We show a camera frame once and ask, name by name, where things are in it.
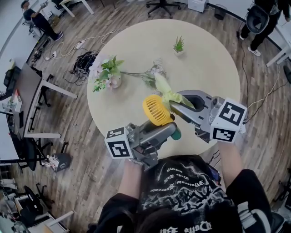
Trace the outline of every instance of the beige tabletop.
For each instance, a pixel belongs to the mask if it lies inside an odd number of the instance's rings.
[[[176,57],[173,44],[184,38],[185,53]],[[145,72],[153,61],[161,58],[173,91],[202,90],[211,96],[229,97],[240,101],[240,81],[234,61],[226,48],[210,33],[179,20],[149,20],[131,26],[112,38],[99,55],[117,55],[125,60],[121,71]],[[93,92],[94,82],[88,81],[88,104],[93,120],[105,135],[109,130],[132,122],[147,121],[143,100],[153,94],[137,77],[123,75],[119,88]],[[181,130],[178,141],[168,138],[158,151],[159,158],[172,155],[200,154],[213,146],[197,138],[194,125],[176,117]]]

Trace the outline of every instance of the desk leg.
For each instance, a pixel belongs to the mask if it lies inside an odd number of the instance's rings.
[[[66,96],[72,97],[74,99],[78,98],[77,95],[75,95],[75,94],[73,94],[73,93],[71,93],[69,91],[66,91],[66,90],[64,90],[64,89],[62,89],[62,88],[60,88],[60,87],[58,87],[58,86],[56,86],[54,84],[51,84],[50,82],[47,82],[47,81],[43,80],[43,81],[41,81],[41,83],[42,83],[42,85],[44,85],[44,86],[46,86],[46,87],[48,87],[50,89],[53,89],[53,90],[55,90],[55,91],[57,91],[59,93],[62,93],[64,95],[66,95]]]
[[[269,67],[270,65],[272,65],[275,61],[277,61],[281,56],[284,55],[284,53],[286,53],[289,49],[289,46],[286,46],[284,49],[282,49],[281,52],[279,52],[271,61],[269,61],[267,63],[267,67]]]
[[[88,3],[86,2],[86,0],[82,0],[82,3],[85,5],[85,7],[91,13],[91,15],[94,14],[94,12],[92,11],[91,7],[88,5]]]
[[[26,133],[24,137],[32,137],[32,138],[60,138],[61,135],[59,133]]]
[[[65,4],[61,4],[61,5],[73,18],[75,17],[75,15],[72,13],[72,11],[70,11],[69,8],[65,6]]]
[[[277,65],[282,63],[284,60],[286,60],[289,56],[291,55],[291,53],[286,53],[283,57],[281,57],[276,63]]]

